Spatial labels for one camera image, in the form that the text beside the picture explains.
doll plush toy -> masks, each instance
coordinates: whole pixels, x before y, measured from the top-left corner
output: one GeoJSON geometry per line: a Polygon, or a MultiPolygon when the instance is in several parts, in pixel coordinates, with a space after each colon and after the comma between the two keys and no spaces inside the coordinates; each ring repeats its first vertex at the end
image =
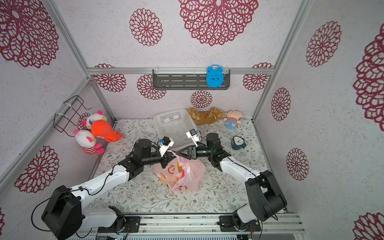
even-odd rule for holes
{"type": "Polygon", "coordinates": [[[190,108],[188,113],[198,126],[212,124],[223,119],[224,116],[224,111],[216,107],[212,107],[207,112],[198,112],[195,108],[190,108]]]}
{"type": "Polygon", "coordinates": [[[76,135],[74,136],[76,139],[76,142],[82,146],[84,149],[84,152],[88,155],[98,155],[102,154],[105,149],[100,148],[101,143],[96,144],[96,138],[94,135],[88,131],[88,130],[77,130],[74,131],[76,135]]]}
{"type": "Polygon", "coordinates": [[[81,125],[87,126],[87,129],[90,130],[92,123],[97,120],[107,121],[107,118],[103,115],[102,111],[97,111],[97,113],[91,114],[89,117],[87,117],[87,120],[81,122],[81,125]]]}
{"type": "Polygon", "coordinates": [[[236,110],[226,112],[225,115],[227,116],[224,118],[225,126],[228,129],[235,129],[237,124],[241,123],[239,119],[243,117],[243,114],[236,110]]]}

alarm clock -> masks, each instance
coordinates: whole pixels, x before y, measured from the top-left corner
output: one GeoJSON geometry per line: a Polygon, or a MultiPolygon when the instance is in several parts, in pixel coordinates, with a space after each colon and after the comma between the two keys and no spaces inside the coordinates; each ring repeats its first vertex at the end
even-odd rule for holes
{"type": "Polygon", "coordinates": [[[231,146],[234,150],[239,150],[241,148],[247,147],[247,144],[242,137],[234,136],[231,141],[231,146]]]}
{"type": "Polygon", "coordinates": [[[223,68],[219,65],[212,66],[207,69],[207,85],[209,88],[221,88],[224,82],[223,68]]]}

dark teal alarm clock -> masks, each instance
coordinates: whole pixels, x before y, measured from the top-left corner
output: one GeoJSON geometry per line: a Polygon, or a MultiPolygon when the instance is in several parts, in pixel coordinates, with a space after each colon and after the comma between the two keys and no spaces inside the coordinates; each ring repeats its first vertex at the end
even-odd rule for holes
{"type": "Polygon", "coordinates": [[[247,147],[247,144],[242,137],[234,136],[231,141],[231,146],[234,150],[239,150],[241,148],[247,147]]]}

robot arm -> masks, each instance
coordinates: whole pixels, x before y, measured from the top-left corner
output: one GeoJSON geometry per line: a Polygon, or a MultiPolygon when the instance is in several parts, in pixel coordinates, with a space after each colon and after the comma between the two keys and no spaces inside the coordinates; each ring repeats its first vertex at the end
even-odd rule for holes
{"type": "MultiPolygon", "coordinates": [[[[189,133],[193,138],[194,130],[189,133]]],[[[206,139],[206,146],[197,142],[198,146],[186,147],[176,154],[187,159],[208,157],[212,166],[245,182],[249,204],[233,213],[233,224],[237,229],[244,229],[254,219],[265,221],[286,206],[286,199],[270,171],[259,172],[236,161],[223,149],[217,133],[208,133],[206,139]]]]}
{"type": "Polygon", "coordinates": [[[89,181],[72,186],[64,185],[55,189],[41,219],[55,234],[58,240],[64,240],[78,230],[93,227],[108,227],[112,231],[124,228],[124,214],[116,207],[107,209],[85,209],[94,199],[100,197],[109,189],[127,182],[140,174],[144,165],[160,163],[163,168],[175,158],[167,152],[173,140],[165,137],[160,144],[160,150],[148,139],[138,140],[124,160],[113,168],[89,181]]]}

white plush toy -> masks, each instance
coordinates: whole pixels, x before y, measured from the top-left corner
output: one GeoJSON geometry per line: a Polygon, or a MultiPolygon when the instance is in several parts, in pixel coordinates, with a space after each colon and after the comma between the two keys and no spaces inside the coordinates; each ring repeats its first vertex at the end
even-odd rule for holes
{"type": "Polygon", "coordinates": [[[88,130],[74,131],[76,142],[82,147],[94,147],[96,145],[95,136],[88,130]]]}
{"type": "Polygon", "coordinates": [[[74,131],[76,134],[74,137],[76,139],[76,142],[82,146],[84,149],[84,152],[88,155],[98,155],[102,154],[105,149],[100,148],[101,143],[96,144],[96,138],[95,136],[88,130],[77,130],[74,131]]]}
{"type": "Polygon", "coordinates": [[[92,126],[93,122],[95,122],[97,120],[107,121],[107,118],[103,115],[102,111],[97,111],[97,113],[94,113],[94,114],[90,115],[87,118],[87,120],[81,122],[81,125],[87,126],[87,129],[91,130],[91,126],[92,126]]]}

